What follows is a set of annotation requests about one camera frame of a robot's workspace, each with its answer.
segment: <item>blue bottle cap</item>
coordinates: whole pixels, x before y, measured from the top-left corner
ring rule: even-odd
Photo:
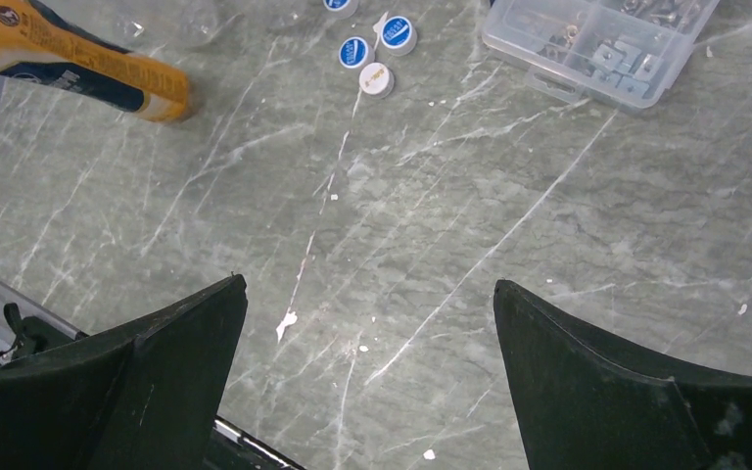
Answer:
[[[388,47],[401,47],[410,40],[412,33],[413,26],[407,18],[393,17],[382,27],[382,42]]]
[[[370,46],[361,37],[354,36],[342,44],[339,49],[339,61],[346,69],[358,69],[365,65],[370,55]]]
[[[330,10],[341,10],[350,3],[350,0],[324,0],[324,6]]]

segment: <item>white debris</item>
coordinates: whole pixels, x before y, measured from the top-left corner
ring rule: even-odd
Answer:
[[[281,339],[284,338],[284,332],[287,331],[287,328],[290,326],[293,326],[298,321],[298,316],[294,311],[288,311],[286,315],[284,315],[284,319],[281,320],[281,324],[278,325],[278,328],[275,328],[275,332],[278,333],[278,343],[281,342]]]
[[[385,14],[382,15],[382,18],[380,18],[379,21],[376,22],[376,24],[373,25],[373,32],[375,32],[378,35],[382,34],[382,25],[384,25],[385,23],[388,22],[388,14],[389,13],[390,12],[385,12]]]

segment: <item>plastic storage box lid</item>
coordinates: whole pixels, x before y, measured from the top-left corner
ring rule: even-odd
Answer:
[[[568,103],[584,94],[628,111],[659,101],[719,0],[496,0],[483,40]]]

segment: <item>gray marble surface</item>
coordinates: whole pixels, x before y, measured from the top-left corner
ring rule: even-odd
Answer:
[[[527,468],[501,277],[752,374],[752,0],[722,0],[638,116],[526,87],[479,39],[484,3],[310,7],[275,32],[235,17],[205,49],[154,52],[207,97],[179,125],[10,84],[0,278],[97,332],[245,274],[221,413],[310,469]],[[335,51],[386,10],[420,42],[384,56],[388,99],[359,100]]]

